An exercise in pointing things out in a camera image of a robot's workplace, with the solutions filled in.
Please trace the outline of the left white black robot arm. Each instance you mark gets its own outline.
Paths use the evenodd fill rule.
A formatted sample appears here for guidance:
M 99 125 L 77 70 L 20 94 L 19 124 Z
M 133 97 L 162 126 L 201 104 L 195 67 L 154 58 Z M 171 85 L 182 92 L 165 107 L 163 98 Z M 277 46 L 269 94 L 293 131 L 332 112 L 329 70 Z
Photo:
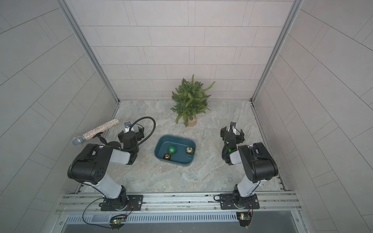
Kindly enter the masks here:
M 87 144 L 70 165 L 68 177 L 99 191 L 104 196 L 104 201 L 99 204 L 102 211 L 132 210 L 126 188 L 116 183 L 107 170 L 110 163 L 132 165 L 135 162 L 138 142 L 144 138 L 144 128 L 139 126 L 137 131 L 121 131 L 119 142 L 107 142 L 102 134 L 96 133 L 93 137 L 99 138 L 103 144 Z

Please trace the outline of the green glitter ball ornament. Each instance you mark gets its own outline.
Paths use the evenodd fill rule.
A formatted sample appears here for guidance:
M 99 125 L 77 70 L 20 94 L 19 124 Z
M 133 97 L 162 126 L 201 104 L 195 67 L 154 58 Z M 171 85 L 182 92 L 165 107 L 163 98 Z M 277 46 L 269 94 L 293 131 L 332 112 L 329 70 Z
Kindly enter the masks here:
M 174 145 L 168 147 L 168 154 L 175 154 L 177 153 L 177 148 Z

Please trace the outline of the copper ball ornament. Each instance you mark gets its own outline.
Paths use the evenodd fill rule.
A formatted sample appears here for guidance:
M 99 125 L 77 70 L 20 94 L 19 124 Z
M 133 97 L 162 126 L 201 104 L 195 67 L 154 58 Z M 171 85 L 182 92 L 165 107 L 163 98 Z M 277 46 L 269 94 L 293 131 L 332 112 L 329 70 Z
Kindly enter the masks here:
M 165 154 L 163 159 L 171 161 L 172 157 L 173 156 L 171 154 Z

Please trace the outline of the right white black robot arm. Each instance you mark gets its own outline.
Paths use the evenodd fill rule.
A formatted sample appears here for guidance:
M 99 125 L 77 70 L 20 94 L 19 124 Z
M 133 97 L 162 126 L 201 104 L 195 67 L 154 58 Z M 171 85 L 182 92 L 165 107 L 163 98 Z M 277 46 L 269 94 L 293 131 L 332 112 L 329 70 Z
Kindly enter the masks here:
M 224 141 L 222 159 L 228 165 L 243 165 L 245 175 L 235 185 L 232 194 L 220 194 L 222 210 L 259 209 L 255 191 L 265 181 L 278 175 L 278 166 L 262 142 L 240 145 L 245 141 L 244 132 L 237 130 L 236 123 L 220 130 Z

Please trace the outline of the shiny gold ball ornament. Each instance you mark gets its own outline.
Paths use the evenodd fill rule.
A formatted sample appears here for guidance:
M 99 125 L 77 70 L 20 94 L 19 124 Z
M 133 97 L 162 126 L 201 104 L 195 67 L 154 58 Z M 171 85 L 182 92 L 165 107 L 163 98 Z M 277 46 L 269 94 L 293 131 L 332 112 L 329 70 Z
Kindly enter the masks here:
M 187 155 L 193 155 L 194 154 L 194 148 L 193 147 L 187 147 L 186 148 L 186 154 Z

